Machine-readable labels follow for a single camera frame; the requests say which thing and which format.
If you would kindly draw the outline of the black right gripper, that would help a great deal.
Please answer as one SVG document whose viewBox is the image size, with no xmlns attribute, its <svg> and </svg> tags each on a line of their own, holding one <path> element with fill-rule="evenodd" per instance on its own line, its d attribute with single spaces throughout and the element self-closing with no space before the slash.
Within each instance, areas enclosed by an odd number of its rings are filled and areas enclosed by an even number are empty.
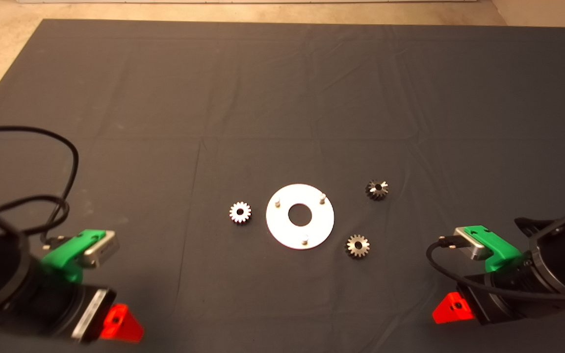
<svg viewBox="0 0 565 353">
<path fill-rule="evenodd" d="M 473 282 L 510 289 L 511 284 L 496 276 L 466 276 Z M 483 326 L 511 321 L 511 309 L 502 297 L 460 284 L 459 292 L 446 294 L 433 310 L 435 324 L 474 320 Z"/>
</svg>

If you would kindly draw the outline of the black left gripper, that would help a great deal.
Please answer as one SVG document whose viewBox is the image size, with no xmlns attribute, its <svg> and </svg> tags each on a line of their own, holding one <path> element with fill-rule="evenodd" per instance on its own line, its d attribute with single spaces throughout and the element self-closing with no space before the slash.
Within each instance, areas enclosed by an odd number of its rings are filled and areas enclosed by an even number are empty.
<svg viewBox="0 0 565 353">
<path fill-rule="evenodd" d="M 143 326 L 127 305 L 114 304 L 116 297 L 116 291 L 110 287 L 77 286 L 69 319 L 69 338 L 81 344 L 90 344 L 99 337 L 128 343 L 141 342 Z"/>
</svg>

